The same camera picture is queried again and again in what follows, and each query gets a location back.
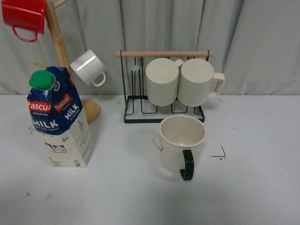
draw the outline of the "mug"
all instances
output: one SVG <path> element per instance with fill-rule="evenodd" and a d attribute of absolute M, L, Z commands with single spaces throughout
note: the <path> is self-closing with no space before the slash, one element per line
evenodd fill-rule
<path fill-rule="evenodd" d="M 104 64 L 92 50 L 82 54 L 70 66 L 87 85 L 93 83 L 99 87 L 105 82 Z M 100 83 L 94 83 L 94 80 L 101 74 L 103 74 L 103 80 Z"/>
<path fill-rule="evenodd" d="M 45 0 L 2 0 L 2 16 L 6 25 L 22 41 L 35 42 L 38 33 L 44 35 Z M 16 28 L 34 32 L 32 40 L 20 37 Z"/>
<path fill-rule="evenodd" d="M 179 67 L 182 60 L 175 62 L 158 58 L 151 61 L 146 67 L 147 95 L 151 103 L 157 106 L 166 106 L 173 103 L 177 97 Z"/>
<path fill-rule="evenodd" d="M 210 92 L 212 79 L 221 81 L 216 91 Z M 218 97 L 225 82 L 225 76 L 215 73 L 212 65 L 202 59 L 187 60 L 181 67 L 178 100 L 186 106 L 200 106 L 207 96 Z"/>
<path fill-rule="evenodd" d="M 191 180 L 206 138 L 203 123 L 192 116 L 173 115 L 161 121 L 159 133 L 162 163 L 180 172 L 183 180 Z"/>

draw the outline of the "pascual milk carton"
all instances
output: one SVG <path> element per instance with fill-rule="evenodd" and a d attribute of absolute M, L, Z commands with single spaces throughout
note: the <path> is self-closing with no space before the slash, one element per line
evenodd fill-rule
<path fill-rule="evenodd" d="M 86 167 L 93 149 L 74 82 L 64 67 L 48 67 L 30 78 L 32 123 L 55 167 Z"/>

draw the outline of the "white mug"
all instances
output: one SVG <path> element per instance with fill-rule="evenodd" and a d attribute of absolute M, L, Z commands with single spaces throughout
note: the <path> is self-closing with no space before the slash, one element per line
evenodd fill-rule
<path fill-rule="evenodd" d="M 220 80 L 221 84 L 218 90 L 210 92 L 212 79 Z M 188 60 L 181 67 L 178 100 L 186 106 L 200 106 L 207 100 L 207 96 L 218 97 L 224 82 L 224 74 L 215 73 L 209 62 L 202 59 Z"/>
<path fill-rule="evenodd" d="M 183 180 L 191 180 L 206 138 L 203 123 L 192 116 L 173 115 L 161 121 L 159 133 L 162 163 L 180 172 Z"/>
<path fill-rule="evenodd" d="M 104 64 L 92 50 L 82 54 L 70 66 L 87 85 L 93 83 L 98 87 L 105 82 Z M 103 74 L 103 80 L 100 83 L 95 83 L 94 80 L 101 74 Z"/>
<path fill-rule="evenodd" d="M 177 97 L 179 68 L 182 60 L 175 62 L 158 58 L 146 67 L 147 95 L 151 103 L 166 106 L 173 103 Z"/>

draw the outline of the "bottle cap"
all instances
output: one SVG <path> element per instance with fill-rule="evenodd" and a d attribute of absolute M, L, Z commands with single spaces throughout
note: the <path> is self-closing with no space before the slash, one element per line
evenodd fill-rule
<path fill-rule="evenodd" d="M 38 70 L 31 75 L 29 85 L 38 90 L 48 90 L 55 83 L 55 77 L 46 70 Z"/>

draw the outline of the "red mug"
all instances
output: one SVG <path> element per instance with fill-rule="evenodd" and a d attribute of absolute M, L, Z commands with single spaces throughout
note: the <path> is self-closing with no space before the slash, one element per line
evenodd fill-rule
<path fill-rule="evenodd" d="M 2 0 L 2 16 L 4 23 L 11 26 L 22 41 L 35 42 L 38 33 L 44 35 L 45 0 Z M 34 39 L 20 37 L 16 28 L 33 31 Z"/>

